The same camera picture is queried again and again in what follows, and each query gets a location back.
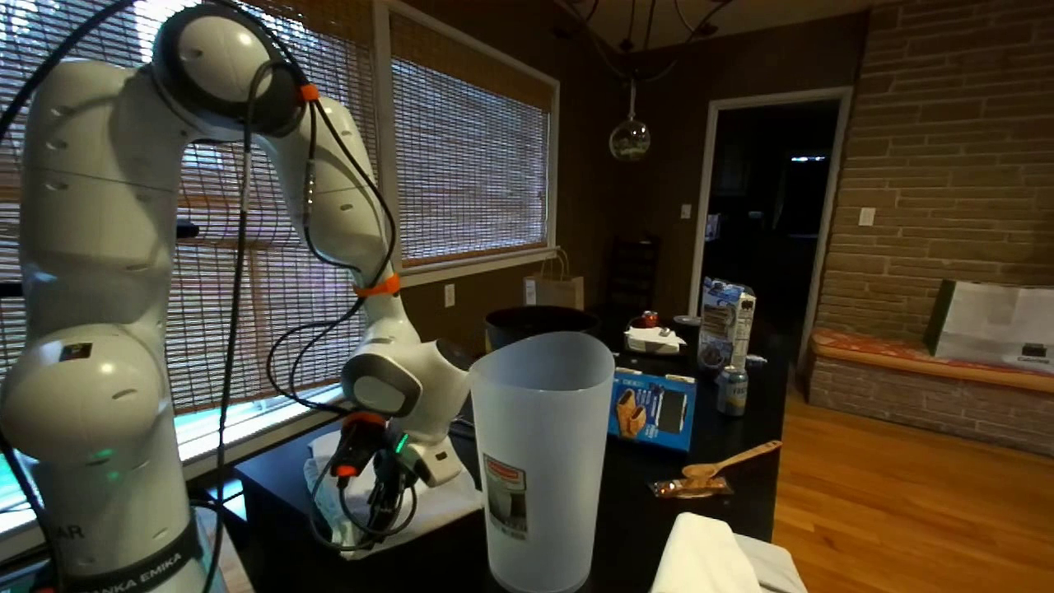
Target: door frame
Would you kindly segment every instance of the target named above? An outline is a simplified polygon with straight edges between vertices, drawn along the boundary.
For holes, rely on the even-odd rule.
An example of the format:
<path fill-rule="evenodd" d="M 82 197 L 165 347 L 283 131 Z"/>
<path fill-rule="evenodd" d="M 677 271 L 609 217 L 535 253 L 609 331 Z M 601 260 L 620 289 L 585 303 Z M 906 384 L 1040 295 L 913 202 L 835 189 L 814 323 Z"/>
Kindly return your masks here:
<path fill-rule="evenodd" d="M 820 236 L 818 236 L 818 256 L 814 256 L 814 281 L 812 281 L 812 295 L 807 295 L 807 307 L 805 307 L 805 327 L 800 327 L 800 342 L 798 342 L 794 362 L 800 362 L 800 355 L 807 353 L 807 338 L 812 338 L 814 319 L 818 319 L 818 299 L 820 299 L 820 283 L 824 283 L 829 217 L 835 217 L 835 197 L 836 197 L 836 180 L 839 180 L 839 164 L 844 164 L 854 85 L 713 97 L 708 103 L 708 117 L 706 117 L 702 185 L 698 185 L 698 203 L 694 203 L 694 260 L 693 260 L 693 286 L 688 286 L 688 314 L 693 317 L 702 314 L 702 256 L 706 256 L 706 225 L 708 225 L 708 206 L 713 206 L 714 147 L 719 147 L 721 112 L 732 112 L 732 110 L 768 110 L 768 105 L 805 105 L 805 103 L 829 103 L 829 97 L 839 103 L 839 105 L 836 105 L 836 125 L 835 125 L 835 144 L 829 144 L 829 168 L 827 168 L 827 195 L 824 195 Z"/>

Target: cup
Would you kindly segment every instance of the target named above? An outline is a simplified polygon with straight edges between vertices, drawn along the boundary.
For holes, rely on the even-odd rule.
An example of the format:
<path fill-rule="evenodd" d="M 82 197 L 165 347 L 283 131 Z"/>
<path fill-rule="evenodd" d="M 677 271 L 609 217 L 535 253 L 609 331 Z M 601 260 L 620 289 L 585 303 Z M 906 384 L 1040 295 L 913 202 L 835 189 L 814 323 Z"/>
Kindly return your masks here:
<path fill-rule="evenodd" d="M 591 578 L 614 353 L 587 331 L 542 331 L 473 366 L 489 565 L 515 593 Z"/>

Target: window blind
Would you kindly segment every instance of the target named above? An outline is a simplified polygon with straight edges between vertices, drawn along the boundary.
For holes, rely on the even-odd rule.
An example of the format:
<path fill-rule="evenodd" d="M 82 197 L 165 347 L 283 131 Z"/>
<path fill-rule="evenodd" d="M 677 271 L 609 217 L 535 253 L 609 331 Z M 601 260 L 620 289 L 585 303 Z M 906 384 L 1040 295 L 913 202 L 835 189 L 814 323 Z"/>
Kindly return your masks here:
<path fill-rule="evenodd" d="M 389 27 L 407 267 L 548 246 L 558 81 L 413 10 Z"/>
<path fill-rule="evenodd" d="M 42 56 L 89 13 L 100 0 L 0 0 L 0 103 L 25 85 L 25 79 L 42 63 Z M 183 0 L 147 0 L 134 10 L 118 13 L 89 39 L 75 56 L 105 59 L 118 64 L 139 64 L 153 52 L 159 22 L 183 10 Z M 369 64 L 363 47 L 307 30 L 296 19 L 266 16 L 283 41 L 296 52 L 307 77 L 332 97 L 345 103 L 356 117 L 366 120 L 363 88 L 369 85 Z M 0 368 L 6 372 L 25 353 L 25 299 L 18 234 L 21 234 L 21 140 L 25 117 L 0 152 Z M 239 239 L 239 170 L 250 168 L 250 239 L 244 272 L 244 314 L 239 327 L 233 398 L 272 395 L 263 377 L 266 350 L 282 331 L 310 319 L 332 319 L 349 307 L 349 275 L 327 262 L 317 262 L 300 239 L 296 219 L 282 206 L 282 185 L 275 164 L 250 152 L 244 161 L 240 144 L 193 144 L 184 152 L 184 189 L 178 202 L 178 219 L 194 227 L 199 236 L 178 239 L 173 292 L 167 292 L 167 384 L 178 410 L 209 408 L 220 398 L 231 283 L 233 283 L 233 239 Z M 290 338 L 277 353 L 282 377 L 313 331 Z M 300 368 L 300 384 L 332 381 L 340 366 L 360 342 L 360 323 L 340 327 L 321 342 Z"/>

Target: table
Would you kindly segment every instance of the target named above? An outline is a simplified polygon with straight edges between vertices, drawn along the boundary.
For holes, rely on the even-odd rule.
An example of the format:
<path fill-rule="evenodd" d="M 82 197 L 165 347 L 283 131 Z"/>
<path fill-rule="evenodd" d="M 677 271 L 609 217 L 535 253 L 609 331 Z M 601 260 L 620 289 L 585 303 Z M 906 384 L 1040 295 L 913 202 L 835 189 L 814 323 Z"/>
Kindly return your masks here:
<path fill-rule="evenodd" d="M 702 372 L 694 449 L 688 455 L 609 437 L 591 589 L 649 589 L 665 534 L 680 510 L 719 515 L 738 534 L 760 539 L 771 537 L 777 455 L 727 472 L 736 496 L 706 506 L 660 503 L 649 492 L 649 480 L 680 473 L 686 460 L 714 460 L 748 444 L 780 437 L 783 390 L 773 384 L 780 381 L 777 374 L 780 372 L 771 368 L 750 368 L 750 398 L 746 418 L 724 418 L 708 406 L 713 384 Z M 486 515 L 463 517 L 446 531 L 360 563 L 345 563 L 327 549 L 327 542 L 310 534 L 313 503 L 300 472 L 310 441 L 327 430 L 332 430 L 332 424 L 283 441 L 233 469 L 248 495 L 248 527 L 239 542 L 259 593 L 500 589 L 489 575 Z M 454 424 L 452 441 L 479 476 L 473 427 Z"/>

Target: ceiling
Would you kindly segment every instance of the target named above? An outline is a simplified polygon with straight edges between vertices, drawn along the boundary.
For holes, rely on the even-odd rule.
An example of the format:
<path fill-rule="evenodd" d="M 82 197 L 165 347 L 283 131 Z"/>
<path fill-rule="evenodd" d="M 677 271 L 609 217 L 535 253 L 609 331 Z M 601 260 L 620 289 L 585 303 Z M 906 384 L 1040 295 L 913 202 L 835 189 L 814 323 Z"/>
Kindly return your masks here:
<path fill-rule="evenodd" d="M 680 47 L 713 16 L 708 35 L 790 27 L 839 13 L 859 13 L 880 0 L 558 0 L 591 19 L 591 30 L 620 52 Z"/>

